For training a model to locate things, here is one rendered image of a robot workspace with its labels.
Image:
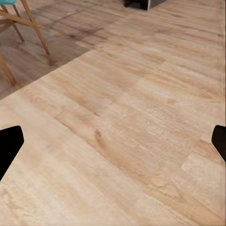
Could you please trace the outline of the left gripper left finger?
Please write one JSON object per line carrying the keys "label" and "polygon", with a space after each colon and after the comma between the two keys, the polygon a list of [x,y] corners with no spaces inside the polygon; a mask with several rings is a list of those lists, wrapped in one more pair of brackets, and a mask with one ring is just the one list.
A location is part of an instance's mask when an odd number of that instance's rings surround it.
{"label": "left gripper left finger", "polygon": [[0,130],[0,181],[24,143],[19,125]]}

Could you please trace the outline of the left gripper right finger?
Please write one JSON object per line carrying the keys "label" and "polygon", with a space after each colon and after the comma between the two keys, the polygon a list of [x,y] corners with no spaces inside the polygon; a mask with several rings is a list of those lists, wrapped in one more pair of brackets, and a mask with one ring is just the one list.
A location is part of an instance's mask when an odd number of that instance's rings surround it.
{"label": "left gripper right finger", "polygon": [[211,141],[226,162],[226,127],[217,125]]}

